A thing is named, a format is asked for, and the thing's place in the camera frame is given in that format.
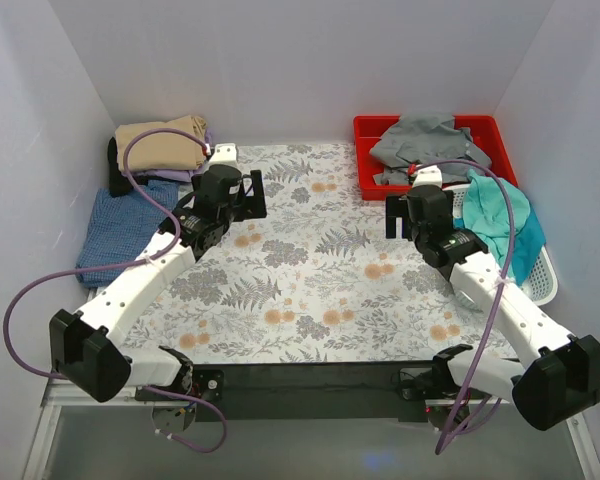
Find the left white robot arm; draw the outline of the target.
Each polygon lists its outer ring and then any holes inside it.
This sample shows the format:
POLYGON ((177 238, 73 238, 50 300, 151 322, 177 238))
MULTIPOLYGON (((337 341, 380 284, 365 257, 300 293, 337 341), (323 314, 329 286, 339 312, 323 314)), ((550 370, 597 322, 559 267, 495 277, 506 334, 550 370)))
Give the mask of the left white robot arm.
POLYGON ((76 312, 51 319, 55 373, 98 402, 125 387, 160 388, 173 400, 195 387, 193 363, 182 353, 158 347, 144 352, 123 344, 132 326, 177 277, 216 246, 234 222, 267 215, 262 174, 213 165, 193 179, 193 190, 161 222, 139 259, 76 312))

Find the mint green t shirt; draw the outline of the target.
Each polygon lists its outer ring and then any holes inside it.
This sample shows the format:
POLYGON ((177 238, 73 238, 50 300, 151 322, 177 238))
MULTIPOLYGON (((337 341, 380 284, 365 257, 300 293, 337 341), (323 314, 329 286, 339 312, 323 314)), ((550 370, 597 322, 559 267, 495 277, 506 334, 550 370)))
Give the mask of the mint green t shirt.
MULTIPOLYGON (((509 250, 510 222, 507 204, 497 182, 471 169, 469 188, 464 195, 462 221, 488 247, 500 267, 504 266, 509 250)), ((513 212, 514 236, 524 226, 530 203, 526 196, 506 180, 501 179, 513 212)))

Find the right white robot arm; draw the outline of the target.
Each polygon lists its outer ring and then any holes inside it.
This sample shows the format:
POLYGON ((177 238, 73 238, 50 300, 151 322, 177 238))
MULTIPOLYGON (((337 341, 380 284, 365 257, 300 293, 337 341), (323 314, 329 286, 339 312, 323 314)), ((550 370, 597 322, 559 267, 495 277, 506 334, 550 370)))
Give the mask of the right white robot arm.
POLYGON ((600 342, 577 337, 547 316, 515 283, 500 276, 497 260, 468 229, 455 226, 453 194, 424 185, 385 200, 386 236, 412 241, 426 264, 488 315, 517 359, 478 357, 475 348, 447 348, 433 359, 432 383, 444 397, 469 385, 512 403, 545 431, 600 402, 600 342))

